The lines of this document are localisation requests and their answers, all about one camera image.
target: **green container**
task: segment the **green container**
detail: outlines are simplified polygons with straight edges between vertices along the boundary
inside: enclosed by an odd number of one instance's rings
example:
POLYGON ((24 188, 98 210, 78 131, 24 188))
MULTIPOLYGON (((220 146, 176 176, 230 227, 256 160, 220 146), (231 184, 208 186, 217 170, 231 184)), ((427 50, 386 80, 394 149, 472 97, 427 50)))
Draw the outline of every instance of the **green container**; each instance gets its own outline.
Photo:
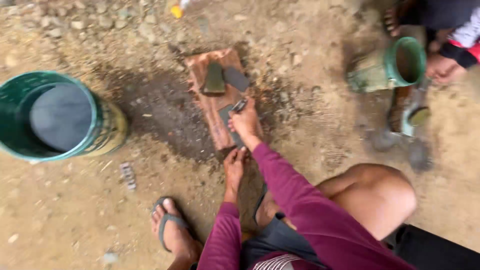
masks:
POLYGON ((402 37, 387 49, 356 59, 353 70, 347 73, 347 82, 357 93, 414 85, 425 74, 426 59, 415 38, 402 37))
POLYGON ((0 148, 30 161, 63 160, 73 156, 106 154, 119 148, 127 137, 127 120, 121 110, 103 101, 82 82, 54 71, 37 71, 16 76, 0 86, 0 148), (85 138, 68 152, 58 152, 32 132, 29 112, 44 86, 67 83, 79 87, 88 97, 92 121, 85 138))

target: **man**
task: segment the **man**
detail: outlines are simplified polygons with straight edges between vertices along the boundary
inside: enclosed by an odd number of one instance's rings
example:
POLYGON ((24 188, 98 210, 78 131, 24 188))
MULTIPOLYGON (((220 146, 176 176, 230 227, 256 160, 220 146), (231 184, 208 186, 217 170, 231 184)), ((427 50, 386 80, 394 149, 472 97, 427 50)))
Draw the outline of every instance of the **man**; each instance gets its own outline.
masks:
POLYGON ((479 0, 406 0, 387 10, 385 26, 390 35, 400 35, 403 25, 426 28, 426 75, 447 84, 480 61, 479 0))
POLYGON ((198 259, 197 269, 205 270, 412 269, 379 242, 416 207, 400 171, 359 164, 315 187, 261 141, 257 121, 248 98, 229 127, 252 152, 268 187, 255 213, 263 230, 241 243, 237 203, 246 149, 235 149, 224 162, 224 201, 203 251, 170 198, 156 205, 152 229, 176 256, 170 270, 189 269, 198 259))

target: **wooden board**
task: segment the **wooden board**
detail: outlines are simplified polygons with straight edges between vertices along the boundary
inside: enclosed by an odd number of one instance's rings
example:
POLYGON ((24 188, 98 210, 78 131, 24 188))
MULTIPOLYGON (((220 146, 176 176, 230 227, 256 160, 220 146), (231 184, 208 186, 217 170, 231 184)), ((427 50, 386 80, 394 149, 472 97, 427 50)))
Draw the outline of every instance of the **wooden board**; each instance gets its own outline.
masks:
MULTIPOLYGON (((238 53, 234 49, 222 49, 203 54, 187 57, 185 64, 190 71, 192 83, 191 90, 198 96, 198 105, 203 111, 205 120, 208 124, 210 134, 216 150, 230 148, 235 145, 228 128, 223 124, 218 111, 223 107, 232 104, 235 105, 243 96, 248 95, 250 89, 242 93, 229 84, 225 84, 225 94, 220 97, 207 97, 200 92, 200 88, 205 84, 207 75, 207 66, 210 61, 216 61, 225 69, 234 67, 242 72, 242 66, 238 53)), ((260 123, 258 123, 259 134, 262 135, 260 123)))

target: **sleeve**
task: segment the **sleeve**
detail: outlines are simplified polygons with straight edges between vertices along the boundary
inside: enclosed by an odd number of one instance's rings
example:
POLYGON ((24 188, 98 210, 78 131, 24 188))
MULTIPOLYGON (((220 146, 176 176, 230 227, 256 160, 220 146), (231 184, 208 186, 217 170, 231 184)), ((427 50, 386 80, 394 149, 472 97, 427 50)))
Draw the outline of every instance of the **sleeve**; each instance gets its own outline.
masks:
POLYGON ((478 43, 480 37, 480 7, 476 8, 470 21, 455 29, 442 45, 439 53, 447 58, 455 59, 458 64, 468 68, 478 62, 478 55, 472 54, 468 49, 478 43))
POLYGON ((252 155, 276 203, 321 262, 337 270, 412 269, 266 144, 252 155))
POLYGON ((224 202, 200 256, 198 270, 237 270, 240 267, 241 230, 237 206, 224 202))

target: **dark shorts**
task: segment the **dark shorts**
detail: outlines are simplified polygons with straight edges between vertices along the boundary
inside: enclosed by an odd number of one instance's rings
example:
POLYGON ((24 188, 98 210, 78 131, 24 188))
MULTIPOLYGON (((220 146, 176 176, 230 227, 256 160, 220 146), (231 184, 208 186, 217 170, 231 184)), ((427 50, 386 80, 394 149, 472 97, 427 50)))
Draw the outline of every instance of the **dark shorts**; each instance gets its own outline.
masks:
POLYGON ((285 251, 315 265, 325 267, 308 241, 281 221, 285 215, 275 214, 273 220, 260 234, 243 242, 240 253, 240 270, 246 270, 261 257, 285 251))

